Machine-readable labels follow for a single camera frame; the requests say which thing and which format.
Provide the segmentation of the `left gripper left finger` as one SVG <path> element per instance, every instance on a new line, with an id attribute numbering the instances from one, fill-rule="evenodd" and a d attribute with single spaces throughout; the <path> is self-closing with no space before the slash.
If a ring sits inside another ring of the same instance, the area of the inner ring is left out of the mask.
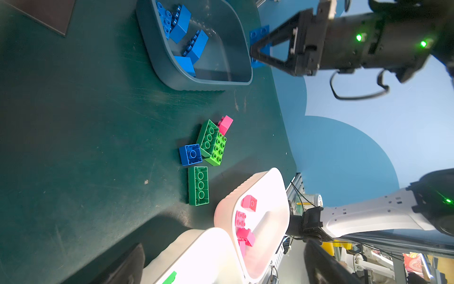
<path id="1" fill-rule="evenodd" d="M 97 276 L 91 284 L 140 284 L 144 263 L 143 245 L 136 243 Z"/>

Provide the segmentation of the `long blue lego brick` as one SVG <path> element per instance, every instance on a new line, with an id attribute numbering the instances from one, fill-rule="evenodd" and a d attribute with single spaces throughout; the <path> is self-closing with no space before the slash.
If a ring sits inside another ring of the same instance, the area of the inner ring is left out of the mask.
<path id="1" fill-rule="evenodd" d="M 157 8 L 158 8 L 158 15 L 160 17 L 160 20 L 163 25 L 163 30 L 164 30 L 164 35 L 166 36 L 166 39 L 170 38 L 170 33 L 173 29 L 172 27 L 172 21 L 173 21 L 173 16 L 172 13 L 164 8 L 161 2 L 156 1 Z"/>

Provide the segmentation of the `pink lego brick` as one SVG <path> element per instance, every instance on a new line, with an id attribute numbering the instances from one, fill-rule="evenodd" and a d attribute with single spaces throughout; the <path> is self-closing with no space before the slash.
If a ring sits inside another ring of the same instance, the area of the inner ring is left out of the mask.
<path id="1" fill-rule="evenodd" d="M 239 241 L 244 241 L 246 246 L 253 247 L 255 244 L 256 238 L 251 229 L 239 228 L 236 236 Z"/>
<path id="2" fill-rule="evenodd" d="M 241 211 L 236 211 L 234 225 L 236 228 L 245 228 L 247 214 Z"/>
<path id="3" fill-rule="evenodd" d="M 245 257 L 245 250 L 246 250 L 246 241 L 245 240 L 238 240 L 238 244 L 239 244 L 239 247 L 240 247 L 240 252 L 241 252 L 241 256 L 242 258 Z"/>
<path id="4" fill-rule="evenodd" d="M 233 123 L 233 119 L 229 117 L 228 115 L 223 116 L 221 120 L 218 123 L 218 128 L 219 132 L 223 135 L 226 136 L 227 131 L 229 130 L 230 126 Z"/>
<path id="5" fill-rule="evenodd" d="M 255 213 L 257 210 L 257 199 L 254 198 L 252 195 L 247 195 L 241 201 L 241 207 L 248 212 Z"/>

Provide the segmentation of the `small blue lego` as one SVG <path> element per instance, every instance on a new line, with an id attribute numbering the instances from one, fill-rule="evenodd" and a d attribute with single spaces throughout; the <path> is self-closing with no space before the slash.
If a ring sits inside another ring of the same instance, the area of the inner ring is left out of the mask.
<path id="1" fill-rule="evenodd" d="M 179 148 L 180 159 L 183 166 L 193 166 L 202 163 L 200 144 L 189 144 Z"/>

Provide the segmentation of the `long dark green lego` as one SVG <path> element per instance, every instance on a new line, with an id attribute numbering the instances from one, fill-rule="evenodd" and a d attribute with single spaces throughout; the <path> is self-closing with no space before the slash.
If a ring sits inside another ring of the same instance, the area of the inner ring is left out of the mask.
<path id="1" fill-rule="evenodd" d="M 190 205 L 197 207 L 210 202 L 208 167 L 195 166 L 188 169 L 188 188 Z"/>

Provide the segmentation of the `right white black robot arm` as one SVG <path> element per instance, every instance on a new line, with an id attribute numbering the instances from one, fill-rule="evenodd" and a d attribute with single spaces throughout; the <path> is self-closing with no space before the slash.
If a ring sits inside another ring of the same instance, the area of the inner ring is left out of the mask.
<path id="1" fill-rule="evenodd" d="M 336 2 L 321 1 L 317 10 L 296 13 L 270 32 L 252 38 L 255 61 L 292 76 L 319 70 L 351 74 L 379 68 L 406 82 L 434 56 L 454 72 L 452 1 L 370 1 L 370 13 L 334 16 Z M 438 170 L 374 200 L 344 207 L 313 207 L 292 215 L 287 234 L 319 243 L 345 235 L 392 230 L 454 233 L 454 172 Z"/>

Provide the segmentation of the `dark green lego plate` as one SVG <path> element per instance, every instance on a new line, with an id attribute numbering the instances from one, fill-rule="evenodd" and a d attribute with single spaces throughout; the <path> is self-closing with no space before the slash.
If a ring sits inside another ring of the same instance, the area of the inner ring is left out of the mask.
<path id="1" fill-rule="evenodd" d="M 211 157 L 215 148 L 218 132 L 219 127 L 211 120 L 205 121 L 201 126 L 196 143 L 200 145 L 203 158 Z"/>

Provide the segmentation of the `long light green lego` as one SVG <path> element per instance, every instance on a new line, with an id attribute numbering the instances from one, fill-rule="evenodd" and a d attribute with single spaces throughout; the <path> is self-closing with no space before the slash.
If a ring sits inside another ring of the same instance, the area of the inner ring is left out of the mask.
<path id="1" fill-rule="evenodd" d="M 213 152 L 209 157 L 204 158 L 204 160 L 212 166 L 220 166 L 225 152 L 226 142 L 227 138 L 220 132 L 217 132 Z"/>

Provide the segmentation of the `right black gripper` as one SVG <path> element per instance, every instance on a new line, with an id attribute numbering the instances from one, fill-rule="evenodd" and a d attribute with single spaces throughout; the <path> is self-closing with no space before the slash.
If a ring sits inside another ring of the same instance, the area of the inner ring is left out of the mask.
<path id="1" fill-rule="evenodd" d="M 330 19 L 327 7 L 300 11 L 250 47 L 253 59 L 292 76 L 319 70 L 385 69 L 400 82 L 422 68 L 433 46 L 433 22 L 366 13 Z"/>

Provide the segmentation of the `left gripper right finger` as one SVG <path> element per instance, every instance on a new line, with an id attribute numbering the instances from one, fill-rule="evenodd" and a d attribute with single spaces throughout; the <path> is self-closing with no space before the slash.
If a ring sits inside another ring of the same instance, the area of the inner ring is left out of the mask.
<path id="1" fill-rule="evenodd" d="M 306 243 L 304 260 L 310 284 L 357 284 L 358 279 L 329 255 L 318 243 Z"/>

